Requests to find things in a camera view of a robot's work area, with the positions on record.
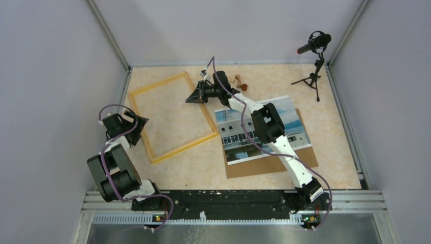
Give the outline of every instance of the robotic arm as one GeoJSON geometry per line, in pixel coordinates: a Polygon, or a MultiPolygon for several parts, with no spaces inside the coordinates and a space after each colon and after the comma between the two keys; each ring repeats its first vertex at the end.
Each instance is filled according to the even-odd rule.
{"type": "Polygon", "coordinates": [[[208,80],[209,76],[205,70],[201,72],[201,76],[205,80],[198,82],[195,91],[186,99],[186,103],[207,103],[209,97],[218,97],[223,105],[240,112],[244,110],[242,102],[246,103],[247,109],[244,115],[252,118],[259,140],[267,144],[274,151],[273,155],[277,155],[280,158],[290,173],[300,196],[307,203],[312,203],[323,194],[320,183],[302,163],[295,159],[297,155],[290,146],[284,131],[284,124],[272,103],[266,105],[256,103],[245,97],[238,90],[231,88],[224,71],[217,71],[220,82],[242,102],[233,98],[216,82],[215,74],[213,74],[214,84],[211,84],[208,80]]]}

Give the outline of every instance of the wooden frame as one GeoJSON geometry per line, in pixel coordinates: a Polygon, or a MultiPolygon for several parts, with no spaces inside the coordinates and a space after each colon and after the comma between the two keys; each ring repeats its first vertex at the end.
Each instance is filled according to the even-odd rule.
{"type": "MultiPolygon", "coordinates": [[[[189,75],[186,72],[182,72],[182,73],[180,73],[178,75],[174,75],[174,76],[169,77],[167,79],[161,80],[159,82],[156,82],[156,83],[153,83],[153,84],[150,84],[150,85],[147,85],[147,86],[144,86],[142,88],[138,88],[138,89],[136,89],[134,91],[129,92],[129,98],[130,98],[130,102],[132,103],[132,109],[139,116],[142,116],[141,113],[140,113],[140,111],[139,111],[139,109],[138,109],[138,106],[136,105],[135,96],[140,95],[142,93],[145,93],[145,92],[147,92],[149,90],[152,90],[152,89],[154,89],[156,87],[159,87],[159,86],[162,86],[162,85],[166,85],[166,84],[168,84],[170,82],[173,82],[173,81],[175,81],[175,80],[177,80],[179,78],[184,78],[187,81],[187,84],[189,84],[191,91],[195,90],[195,86],[193,85],[192,81],[190,80],[189,75]]],[[[214,137],[216,137],[216,136],[219,135],[217,127],[214,125],[214,122],[212,121],[211,117],[209,116],[209,113],[206,110],[205,106],[203,104],[199,104],[199,105],[201,107],[202,113],[204,114],[204,116],[205,116],[205,118],[206,118],[209,126],[211,127],[212,133],[209,134],[209,135],[206,135],[204,137],[201,137],[199,139],[191,141],[191,142],[189,142],[189,143],[187,143],[185,145],[177,147],[174,150],[166,152],[166,153],[164,153],[164,154],[162,154],[160,156],[154,157],[154,153],[152,151],[151,144],[150,144],[150,142],[148,140],[147,133],[145,132],[145,128],[142,130],[142,133],[141,133],[142,140],[144,142],[145,149],[147,151],[149,160],[150,160],[150,162],[152,164],[157,163],[157,162],[159,162],[159,161],[161,161],[161,160],[163,160],[165,158],[168,158],[168,157],[170,157],[172,155],[175,155],[175,154],[177,154],[177,153],[179,153],[181,151],[184,151],[184,150],[186,150],[186,149],[188,149],[190,147],[193,147],[193,146],[195,146],[195,145],[197,145],[199,143],[202,143],[204,141],[207,141],[207,140],[209,140],[211,138],[214,138],[214,137]]]]}

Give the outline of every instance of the gray floor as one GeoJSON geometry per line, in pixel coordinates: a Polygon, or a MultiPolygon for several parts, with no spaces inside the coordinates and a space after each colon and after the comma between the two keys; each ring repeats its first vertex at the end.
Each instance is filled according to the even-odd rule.
{"type": "Polygon", "coordinates": [[[99,243],[381,243],[373,215],[332,214],[316,232],[291,225],[168,225],[152,234],[129,225],[93,225],[88,244],[99,243]]]}

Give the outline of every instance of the microphone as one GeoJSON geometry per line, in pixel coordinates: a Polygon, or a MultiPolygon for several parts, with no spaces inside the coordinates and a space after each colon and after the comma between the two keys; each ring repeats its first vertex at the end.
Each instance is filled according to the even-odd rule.
{"type": "Polygon", "coordinates": [[[302,54],[310,50],[316,50],[321,47],[326,47],[330,41],[330,34],[321,33],[321,35],[319,35],[318,37],[313,37],[312,35],[309,39],[309,42],[298,48],[297,52],[298,54],[302,54]]]}

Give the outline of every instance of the window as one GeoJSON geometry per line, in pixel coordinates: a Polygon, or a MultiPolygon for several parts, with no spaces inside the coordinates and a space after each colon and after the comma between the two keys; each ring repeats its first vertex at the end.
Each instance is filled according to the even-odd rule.
{"type": "Polygon", "coordinates": [[[288,140],[289,142],[291,142],[291,141],[296,141],[296,137],[295,137],[295,136],[288,137],[288,138],[287,138],[287,140],[288,140]]]}

